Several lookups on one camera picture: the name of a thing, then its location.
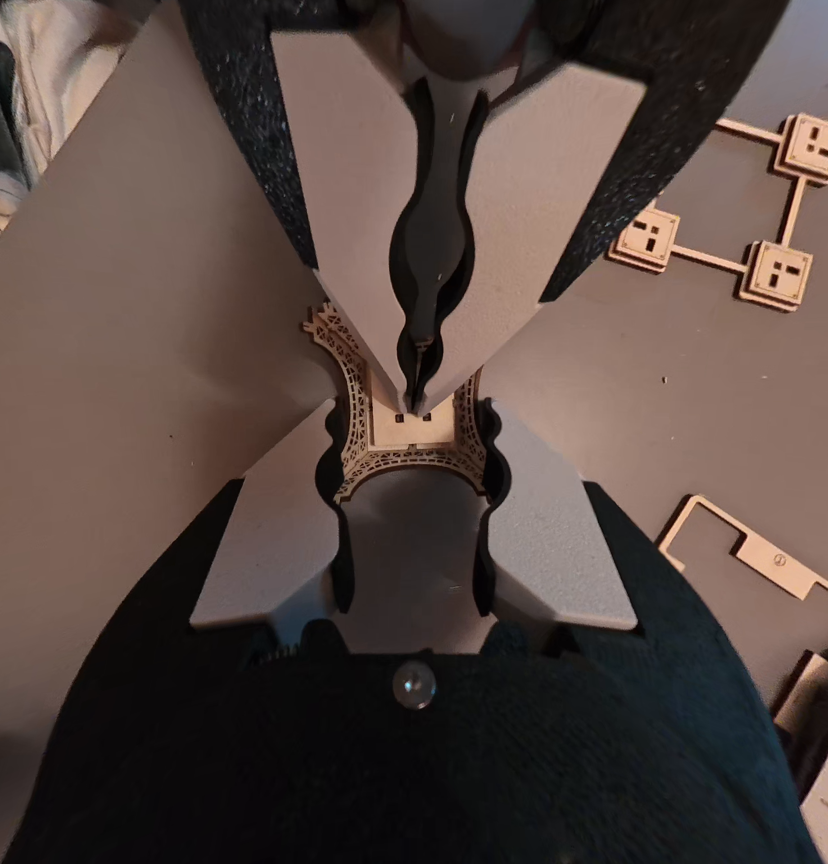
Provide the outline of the small wooden strip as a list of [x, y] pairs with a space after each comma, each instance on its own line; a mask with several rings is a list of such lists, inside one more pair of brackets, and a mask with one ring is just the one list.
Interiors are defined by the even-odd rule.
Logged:
[[424, 340], [415, 340], [408, 336], [406, 343], [407, 350], [407, 391], [406, 404], [410, 413], [417, 414], [420, 409], [422, 400], [422, 391], [424, 384], [421, 383], [421, 370], [424, 360], [430, 358], [431, 345], [434, 342], [434, 337], [429, 337]]

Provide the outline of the wooden sheet with large cutout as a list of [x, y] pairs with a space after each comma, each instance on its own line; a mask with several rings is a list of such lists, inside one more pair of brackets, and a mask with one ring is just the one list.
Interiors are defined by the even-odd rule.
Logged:
[[697, 507], [711, 513], [736, 532], [737, 541], [730, 555], [754, 570], [759, 576], [801, 601], [807, 599], [812, 589], [816, 587], [828, 593], [826, 578], [803, 565], [794, 556], [787, 554], [701, 494], [685, 497], [657, 541], [657, 548], [661, 554], [679, 573], [683, 573], [685, 565], [670, 552], [670, 547], [689, 515]]

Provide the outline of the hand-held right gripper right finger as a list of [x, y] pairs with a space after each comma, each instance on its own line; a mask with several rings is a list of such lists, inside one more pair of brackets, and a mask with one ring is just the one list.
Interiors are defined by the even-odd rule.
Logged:
[[638, 616], [581, 475], [492, 398], [478, 406], [484, 491], [473, 559], [480, 616], [522, 626], [537, 647], [559, 626], [632, 632]]

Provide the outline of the wooden lattice tower base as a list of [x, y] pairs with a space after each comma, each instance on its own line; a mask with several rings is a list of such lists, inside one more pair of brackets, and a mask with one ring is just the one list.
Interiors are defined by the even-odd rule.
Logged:
[[486, 448], [477, 416], [481, 370], [430, 412], [404, 413], [390, 403], [331, 302], [310, 308], [302, 329], [337, 362], [344, 377], [347, 427], [337, 503], [349, 500], [370, 478], [405, 468], [451, 472], [485, 495]]

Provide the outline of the printed cloth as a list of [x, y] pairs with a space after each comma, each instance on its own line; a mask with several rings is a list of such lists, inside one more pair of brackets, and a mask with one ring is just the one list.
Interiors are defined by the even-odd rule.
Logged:
[[154, 2], [0, 2], [0, 236]]

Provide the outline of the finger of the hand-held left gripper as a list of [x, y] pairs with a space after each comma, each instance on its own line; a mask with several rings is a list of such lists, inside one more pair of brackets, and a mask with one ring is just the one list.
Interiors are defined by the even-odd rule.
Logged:
[[406, 409], [398, 360], [405, 314], [389, 251], [416, 189], [413, 83], [399, 22], [270, 37], [308, 212], [315, 273], [385, 393]]
[[490, 110], [465, 193], [473, 273], [441, 324], [442, 356], [419, 410], [451, 395], [537, 314], [646, 91], [569, 62]]

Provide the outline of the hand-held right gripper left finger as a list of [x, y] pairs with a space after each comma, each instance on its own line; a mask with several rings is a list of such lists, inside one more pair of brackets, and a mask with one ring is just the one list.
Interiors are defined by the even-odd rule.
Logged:
[[348, 612], [355, 575], [336, 497], [344, 412], [332, 398], [247, 471], [190, 624], [301, 630]]

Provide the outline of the wooden four-pad square frame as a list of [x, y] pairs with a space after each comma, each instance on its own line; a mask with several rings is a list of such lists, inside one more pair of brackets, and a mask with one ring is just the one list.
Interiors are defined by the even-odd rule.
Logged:
[[661, 275], [672, 258], [680, 258], [734, 275], [734, 297], [739, 301], [784, 314], [795, 312], [805, 298], [814, 257], [793, 247], [792, 239], [807, 190], [828, 187], [828, 119], [796, 113], [778, 130], [770, 130], [721, 117], [714, 129], [768, 147], [768, 171], [789, 181], [775, 239], [749, 244], [741, 261], [683, 246], [678, 243], [680, 217], [659, 208], [659, 193], [610, 244], [605, 259]]

